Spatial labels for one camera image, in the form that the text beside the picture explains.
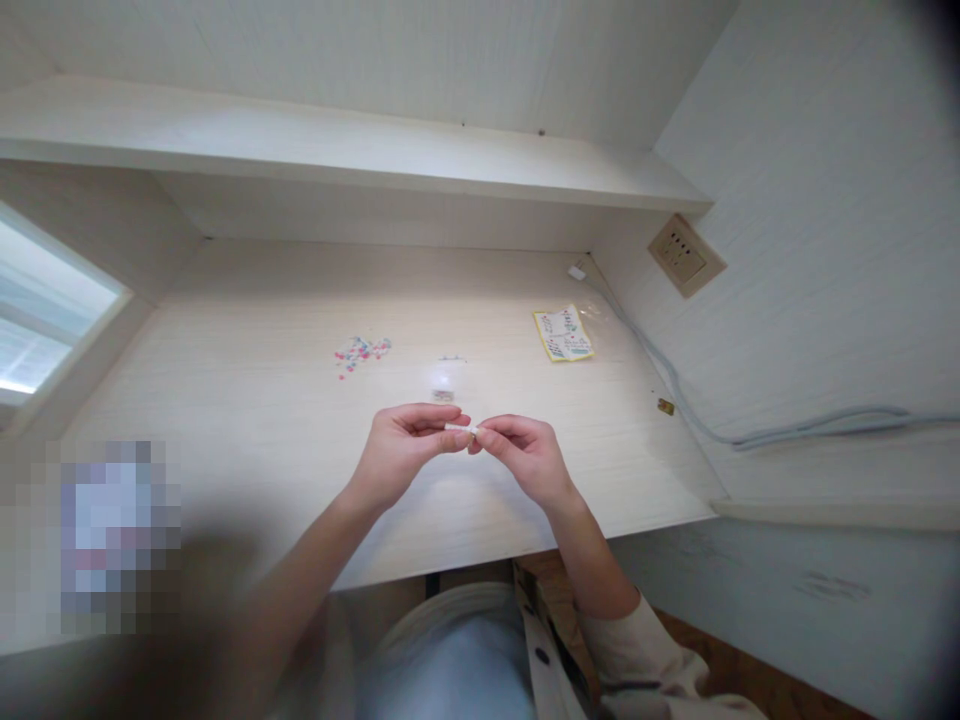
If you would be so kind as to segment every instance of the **sleeve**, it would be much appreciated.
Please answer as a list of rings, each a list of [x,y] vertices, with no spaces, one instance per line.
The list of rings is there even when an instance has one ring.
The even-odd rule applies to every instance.
[[[602,706],[614,718],[673,720],[761,720],[765,716],[738,695],[700,697],[709,674],[692,650],[680,647],[643,596],[630,615],[597,620],[577,614],[580,631],[597,669]]]

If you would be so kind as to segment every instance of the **white desk surface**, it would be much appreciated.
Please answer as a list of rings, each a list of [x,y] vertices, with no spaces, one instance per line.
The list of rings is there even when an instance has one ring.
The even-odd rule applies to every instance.
[[[608,537],[712,517],[725,497],[629,330],[569,278],[571,253],[218,240],[203,247],[67,433],[164,441],[185,532],[224,517],[262,533],[262,564],[349,479],[378,409],[429,401],[450,370],[475,421],[556,428]],[[586,269],[599,277],[589,259]],[[596,357],[551,363],[534,310],[574,302]],[[393,349],[340,380],[353,335]],[[444,355],[466,363],[441,363]],[[437,458],[377,523],[337,587],[554,547],[494,458]]]

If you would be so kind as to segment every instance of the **hand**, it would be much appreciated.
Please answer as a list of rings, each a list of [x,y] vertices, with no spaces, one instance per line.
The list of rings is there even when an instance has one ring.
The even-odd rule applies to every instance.
[[[520,415],[498,415],[477,429],[470,454],[482,448],[497,458],[545,512],[559,510],[579,497],[550,425]]]
[[[448,422],[469,425],[470,417],[454,405],[428,403],[378,412],[344,492],[380,512],[392,507],[428,460],[440,453],[460,452],[470,443],[470,433],[444,430]]]

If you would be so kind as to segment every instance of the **sticker sheet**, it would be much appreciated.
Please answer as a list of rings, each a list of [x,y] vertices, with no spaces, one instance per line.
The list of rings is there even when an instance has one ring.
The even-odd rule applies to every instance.
[[[535,312],[533,318],[551,361],[573,362],[593,357],[593,345],[583,329],[576,306],[567,305],[555,313]]]

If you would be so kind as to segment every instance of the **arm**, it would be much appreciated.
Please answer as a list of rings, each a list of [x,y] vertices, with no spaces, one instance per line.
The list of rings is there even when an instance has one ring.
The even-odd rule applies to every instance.
[[[593,513],[570,479],[553,428],[517,415],[480,423],[470,452],[485,449],[506,465],[521,489],[543,508],[580,610],[590,617],[626,617],[640,593],[610,552]]]
[[[223,717],[263,717],[295,646],[330,587],[380,516],[406,492],[420,468],[466,448],[469,425],[451,405],[381,410],[357,469],[343,491],[256,588],[233,634]]]
[[[553,428],[530,418],[500,415],[484,420],[478,430],[470,453],[484,449],[503,462],[550,521],[609,714],[763,718],[738,696],[700,698],[697,688],[707,678],[706,664],[674,642],[620,569],[570,479]],[[709,710],[703,708],[705,702],[711,704]]]

